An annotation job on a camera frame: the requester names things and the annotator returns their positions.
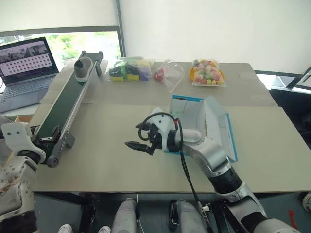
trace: table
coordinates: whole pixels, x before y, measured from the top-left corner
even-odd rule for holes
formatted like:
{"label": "table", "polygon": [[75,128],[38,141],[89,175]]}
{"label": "table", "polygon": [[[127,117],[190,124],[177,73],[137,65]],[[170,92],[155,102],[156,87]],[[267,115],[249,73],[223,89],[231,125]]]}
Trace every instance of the table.
{"label": "table", "polygon": [[[185,70],[191,67],[190,63],[181,65]],[[229,111],[239,157],[233,167],[254,192],[310,190],[310,150],[282,108],[249,64],[220,67],[228,87],[194,87],[185,78],[174,94],[213,95]],[[241,79],[238,73],[248,77]],[[171,95],[164,85],[154,80],[93,82],[88,90],[93,103],[80,106],[70,130],[76,138],[73,148],[64,151],[57,168],[39,165],[35,190],[191,192],[178,155],[157,150],[149,156],[124,144],[138,140],[135,125],[154,107],[168,109]],[[41,104],[31,124],[40,124],[51,106]],[[186,161],[196,191],[214,192],[199,166],[191,158]]]}

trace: white sneaker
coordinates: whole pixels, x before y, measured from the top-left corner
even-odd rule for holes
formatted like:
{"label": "white sneaker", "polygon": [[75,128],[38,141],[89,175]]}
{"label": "white sneaker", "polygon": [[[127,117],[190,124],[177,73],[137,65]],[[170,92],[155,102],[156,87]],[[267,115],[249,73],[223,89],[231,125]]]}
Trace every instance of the white sneaker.
{"label": "white sneaker", "polygon": [[65,224],[60,227],[58,233],[73,233],[72,227],[69,224]]}
{"label": "white sneaker", "polygon": [[102,228],[99,229],[98,233],[110,233],[111,229],[108,226],[103,226]]}

